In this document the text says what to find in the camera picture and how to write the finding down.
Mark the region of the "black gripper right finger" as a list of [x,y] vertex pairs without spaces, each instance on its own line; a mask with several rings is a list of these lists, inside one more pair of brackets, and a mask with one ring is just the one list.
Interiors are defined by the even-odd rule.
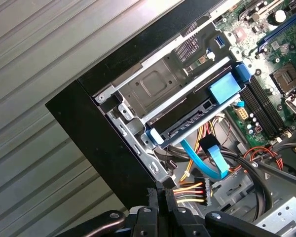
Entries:
[[174,192],[165,189],[166,207],[170,215],[169,227],[173,237],[261,237],[257,226],[224,212],[214,211],[205,219],[194,215],[186,207],[178,207]]

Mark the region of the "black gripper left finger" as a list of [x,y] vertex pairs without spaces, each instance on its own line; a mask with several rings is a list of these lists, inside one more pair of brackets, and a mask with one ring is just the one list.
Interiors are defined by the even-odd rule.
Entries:
[[163,187],[148,188],[148,205],[136,206],[135,214],[110,210],[87,220],[59,237],[156,237]]

